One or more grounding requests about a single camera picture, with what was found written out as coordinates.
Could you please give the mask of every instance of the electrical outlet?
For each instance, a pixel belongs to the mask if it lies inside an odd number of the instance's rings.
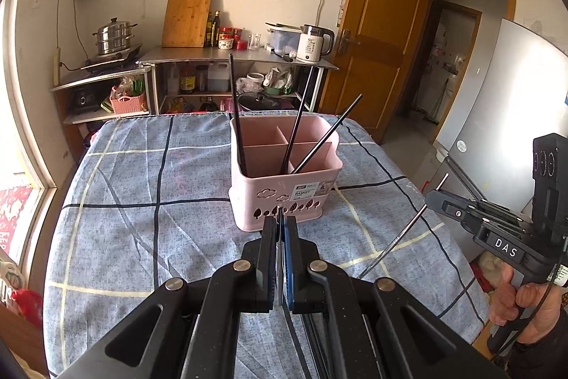
[[[59,47],[55,48],[53,54],[53,86],[57,87],[59,85],[59,78],[61,76],[61,49]]]

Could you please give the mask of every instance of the black cooking pot lid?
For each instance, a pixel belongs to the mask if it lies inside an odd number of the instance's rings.
[[[258,92],[245,92],[237,97],[239,105],[247,111],[281,109],[280,101]]]

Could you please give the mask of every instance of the stainless steel countertop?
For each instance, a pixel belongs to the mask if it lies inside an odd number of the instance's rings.
[[[278,65],[302,65],[302,66],[316,66],[328,68],[330,70],[337,70],[337,66],[325,61],[304,63],[294,60],[293,62],[286,62],[279,56],[268,52],[266,49],[258,50],[223,50],[218,48],[181,48],[181,47],[158,47],[152,49],[142,58],[138,59],[137,63],[144,65],[153,65],[155,63],[168,63],[168,62],[207,62],[216,60],[228,60],[229,54],[233,54],[235,62],[265,62],[275,63]]]

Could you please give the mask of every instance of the window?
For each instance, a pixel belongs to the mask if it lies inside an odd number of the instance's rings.
[[[18,106],[10,44],[15,31],[11,0],[0,3],[0,258],[6,254],[22,270],[38,211],[49,183],[29,149]]]

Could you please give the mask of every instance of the wooden cutting board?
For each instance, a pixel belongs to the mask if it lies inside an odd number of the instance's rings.
[[[211,0],[168,0],[162,47],[203,47]]]

